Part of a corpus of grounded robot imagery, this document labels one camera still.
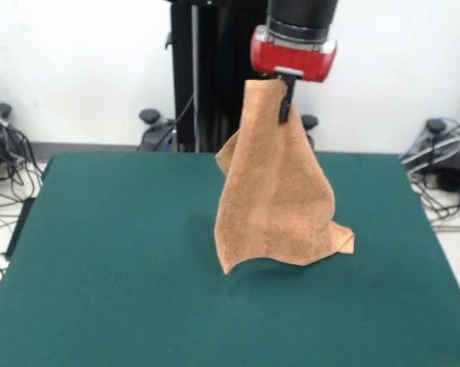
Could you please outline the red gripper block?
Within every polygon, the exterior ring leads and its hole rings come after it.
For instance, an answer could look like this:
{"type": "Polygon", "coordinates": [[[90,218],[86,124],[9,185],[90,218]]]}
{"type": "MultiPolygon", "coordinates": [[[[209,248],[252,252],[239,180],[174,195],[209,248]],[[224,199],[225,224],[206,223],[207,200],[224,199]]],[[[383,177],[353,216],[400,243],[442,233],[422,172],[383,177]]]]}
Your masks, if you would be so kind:
{"type": "Polygon", "coordinates": [[[250,43],[250,60],[255,71],[278,74],[287,90],[281,101],[279,123],[289,119],[295,83],[301,79],[322,83],[328,77],[337,52],[338,42],[294,44],[273,35],[265,25],[259,25],[250,43]]]}

